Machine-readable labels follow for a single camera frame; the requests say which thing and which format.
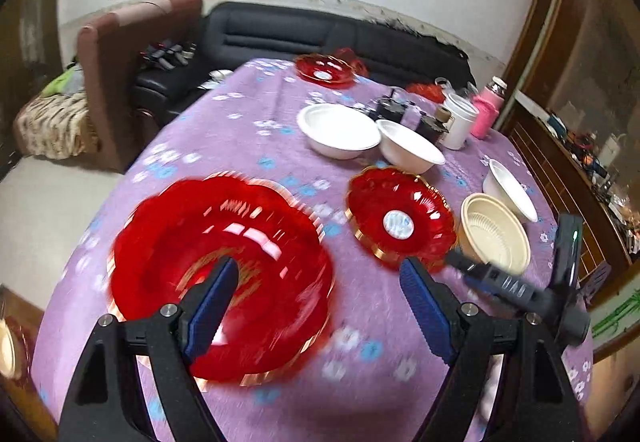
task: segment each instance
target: sofa armrest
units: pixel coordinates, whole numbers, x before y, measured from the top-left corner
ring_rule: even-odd
[[[140,51],[165,39],[183,41],[201,13],[202,0],[150,0],[100,16],[79,32],[78,60],[102,167],[123,173],[143,148],[130,101]]]

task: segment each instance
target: red bowl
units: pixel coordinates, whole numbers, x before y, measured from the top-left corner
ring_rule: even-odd
[[[352,178],[346,198],[354,234],[385,265],[418,257],[432,270],[456,243],[454,216],[422,177],[394,167],[368,167]]]
[[[124,319],[178,303],[223,255],[238,288],[195,377],[242,380],[288,365],[327,321],[334,267],[322,225],[282,186],[221,173],[140,203],[113,246],[111,293]]]
[[[355,83],[353,68],[346,61],[322,54],[305,54],[296,58],[298,75],[311,83],[332,88],[345,89]]]

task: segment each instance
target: purple tablecloth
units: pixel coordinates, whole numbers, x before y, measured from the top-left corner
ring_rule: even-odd
[[[324,222],[325,242],[336,267],[340,300],[330,345],[293,379],[253,389],[211,387],[205,400],[228,440],[409,441],[422,423],[446,374],[424,341],[398,283],[360,249],[345,224],[348,181],[369,159],[332,161],[308,148],[296,114],[316,102],[348,106],[388,93],[360,78],[350,90],[334,92],[299,79],[287,61],[255,60],[203,96],[164,128],[108,197],[66,265],[44,320],[34,355],[33,378],[46,405],[60,418],[66,389],[84,343],[107,310],[106,262],[129,214],[144,198],[184,177],[237,170],[286,186],[313,207]],[[526,225],[531,263],[525,276],[545,286],[551,273],[556,229],[544,197],[513,145],[492,131],[460,151],[444,149],[447,163],[426,174],[458,213],[462,200],[482,191],[488,159],[511,170],[526,186],[538,223]],[[460,274],[446,268],[436,279],[464,301],[488,305]],[[591,335],[564,355],[582,401],[590,390]],[[148,409],[158,438],[171,440],[150,371],[140,367]],[[468,440],[479,440],[473,422]]]

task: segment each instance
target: black leather sofa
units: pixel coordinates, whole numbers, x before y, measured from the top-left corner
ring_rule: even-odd
[[[234,70],[253,58],[293,60],[300,54],[330,54],[350,47],[377,82],[407,86],[436,77],[454,88],[475,84],[468,57],[432,36],[318,11],[224,2],[204,16],[196,34],[198,48],[187,67],[172,72],[146,70],[136,77],[132,106],[159,127],[171,122],[203,93],[194,90],[209,72]]]

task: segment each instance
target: blue gripper pad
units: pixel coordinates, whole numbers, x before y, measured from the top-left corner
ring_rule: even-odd
[[[203,355],[209,348],[236,291],[238,278],[238,264],[234,259],[226,259],[222,268],[218,268],[218,277],[212,284],[209,278],[199,284],[209,283],[210,287],[188,324],[188,339],[183,354],[190,361]]]
[[[431,353],[441,357],[446,364],[453,364],[458,352],[451,342],[451,317],[447,318],[447,315],[441,310],[436,298],[431,294],[427,284],[414,266],[417,264],[419,264],[417,260],[412,262],[410,259],[402,262],[400,265],[400,287],[404,292],[404,297],[409,302],[409,307],[414,313],[414,317],[431,349]],[[426,275],[425,277],[431,280],[430,284],[434,286],[442,285],[434,282],[425,270],[423,272]],[[455,303],[451,304],[454,307],[454,313],[455,307],[459,304],[457,299],[455,299]]]

